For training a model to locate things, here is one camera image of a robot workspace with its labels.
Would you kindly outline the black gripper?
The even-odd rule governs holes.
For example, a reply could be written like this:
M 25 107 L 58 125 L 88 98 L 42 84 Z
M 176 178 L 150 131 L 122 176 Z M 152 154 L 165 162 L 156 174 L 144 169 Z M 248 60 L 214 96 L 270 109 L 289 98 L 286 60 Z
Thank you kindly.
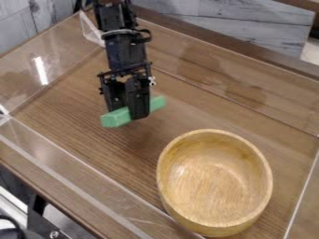
M 149 115 L 149 86 L 154 84 L 145 52 L 152 33 L 149 30 L 110 30 L 102 33 L 101 39 L 108 71 L 97 77 L 108 111 L 125 107 L 126 98 L 130 119 L 140 120 Z M 125 76 L 130 78 L 122 84 L 118 77 Z

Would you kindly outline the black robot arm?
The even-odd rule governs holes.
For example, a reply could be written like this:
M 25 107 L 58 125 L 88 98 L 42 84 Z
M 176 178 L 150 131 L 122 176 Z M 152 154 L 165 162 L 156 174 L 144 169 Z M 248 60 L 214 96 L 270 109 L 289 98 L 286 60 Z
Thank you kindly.
M 145 44 L 152 33 L 138 28 L 130 0 L 92 0 L 92 6 L 108 61 L 108 71 L 97 75 L 106 109 L 125 107 L 129 118 L 140 120 L 150 113 L 153 77 Z

